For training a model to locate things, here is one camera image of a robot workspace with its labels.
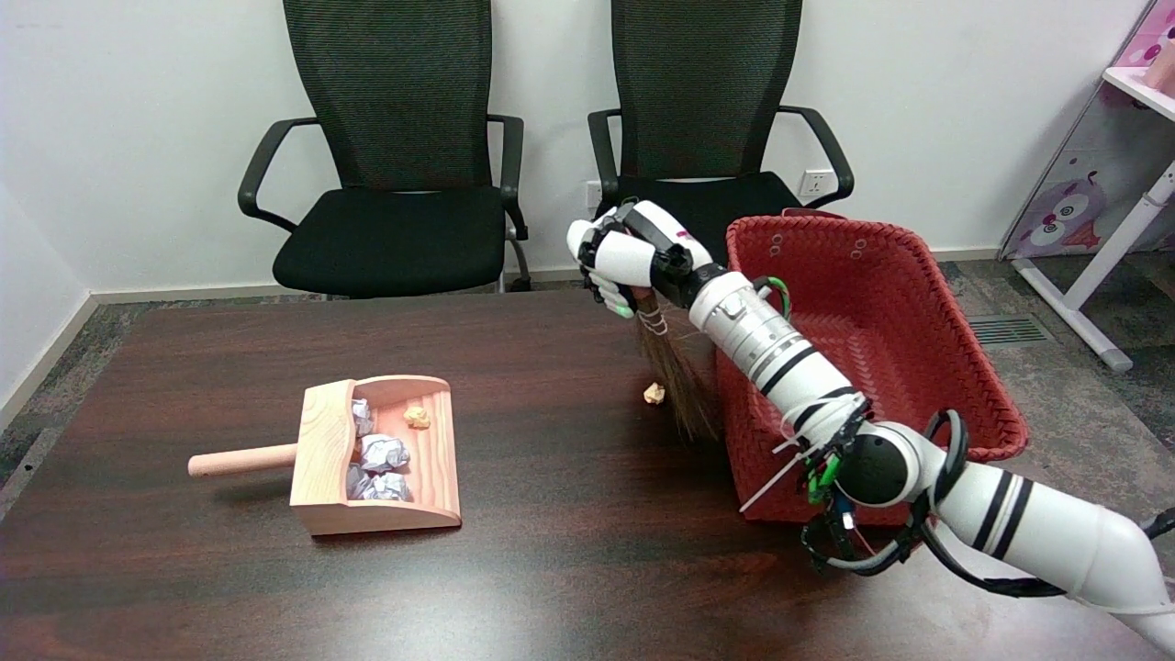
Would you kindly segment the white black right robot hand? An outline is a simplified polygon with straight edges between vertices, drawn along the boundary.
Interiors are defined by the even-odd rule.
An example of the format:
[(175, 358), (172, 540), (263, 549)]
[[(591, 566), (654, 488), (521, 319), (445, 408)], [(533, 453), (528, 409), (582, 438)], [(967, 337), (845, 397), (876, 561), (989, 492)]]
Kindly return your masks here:
[(654, 201), (626, 202), (569, 225), (566, 247), (597, 302), (633, 319), (638, 301), (659, 294), (689, 309), (710, 279), (727, 274), (701, 242)]

